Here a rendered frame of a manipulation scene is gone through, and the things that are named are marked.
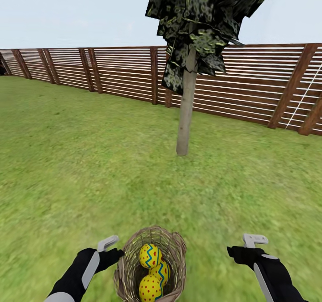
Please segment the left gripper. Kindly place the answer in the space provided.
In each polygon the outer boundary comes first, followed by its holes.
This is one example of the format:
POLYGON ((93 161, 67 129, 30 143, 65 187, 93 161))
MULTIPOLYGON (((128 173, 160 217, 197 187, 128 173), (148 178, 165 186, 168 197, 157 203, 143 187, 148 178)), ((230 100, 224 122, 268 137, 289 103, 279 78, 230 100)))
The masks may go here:
POLYGON ((117 250, 117 248, 114 248, 108 252, 101 252, 101 253, 104 255, 104 265, 100 271, 103 271, 108 267, 114 265, 124 255, 124 252, 122 250, 117 250))

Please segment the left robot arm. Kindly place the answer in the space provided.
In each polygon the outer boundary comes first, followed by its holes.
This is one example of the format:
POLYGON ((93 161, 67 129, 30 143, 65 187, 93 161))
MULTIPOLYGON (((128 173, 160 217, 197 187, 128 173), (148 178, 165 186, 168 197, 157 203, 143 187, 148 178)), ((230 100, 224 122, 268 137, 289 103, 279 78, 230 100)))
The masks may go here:
POLYGON ((124 255, 117 248, 107 251, 108 247, 118 241, 119 237, 113 235, 99 242, 97 250, 81 250, 44 302, 81 302, 94 274, 114 265, 124 255))

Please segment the easter egg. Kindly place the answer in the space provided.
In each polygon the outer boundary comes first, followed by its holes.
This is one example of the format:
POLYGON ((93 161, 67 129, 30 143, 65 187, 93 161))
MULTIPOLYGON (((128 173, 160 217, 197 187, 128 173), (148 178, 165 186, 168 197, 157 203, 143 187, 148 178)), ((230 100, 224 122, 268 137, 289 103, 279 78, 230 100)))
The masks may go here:
POLYGON ((150 242, 146 242, 140 247, 138 257, 142 268, 147 270, 157 267, 163 260, 161 248, 150 242))
POLYGON ((163 297, 164 292, 161 281, 158 277, 146 274, 143 275, 138 284, 138 294, 142 302, 154 302, 163 297))
POLYGON ((149 269, 147 271, 147 274, 151 274, 158 277, 158 279, 161 281, 162 287, 164 287, 166 283, 169 283, 171 279, 169 265, 164 260, 162 260, 157 267, 149 269))

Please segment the wicker basket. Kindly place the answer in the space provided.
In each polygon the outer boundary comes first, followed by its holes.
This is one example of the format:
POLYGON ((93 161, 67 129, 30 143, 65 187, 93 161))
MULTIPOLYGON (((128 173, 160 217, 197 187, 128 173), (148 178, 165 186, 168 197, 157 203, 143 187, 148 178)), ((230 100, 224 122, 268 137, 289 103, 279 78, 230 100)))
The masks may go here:
POLYGON ((169 265, 171 272, 171 284, 166 283, 164 286, 163 297, 155 300, 154 302, 176 302, 186 284, 186 242, 179 232, 169 232, 167 229, 153 225, 151 227, 144 227, 134 233, 123 246, 122 251, 124 255, 117 263, 117 269, 113 272, 113 284, 116 290, 116 295, 121 297, 123 302, 142 302, 139 298, 137 290, 136 277, 139 270, 142 268, 139 262, 139 252, 135 247, 133 240, 140 236, 142 240, 143 234, 149 235, 150 243, 158 245, 160 248, 163 245, 162 237, 159 241, 155 241, 154 236, 158 236, 157 231, 163 233, 163 237, 167 239, 165 248, 162 250, 162 258, 169 265), (174 245, 172 245, 172 241, 174 245), (128 252, 129 251, 129 252, 128 252), (131 256, 134 256, 134 259, 131 256), (170 288, 168 292, 168 288, 170 288), (167 293, 168 292, 168 293, 167 293))

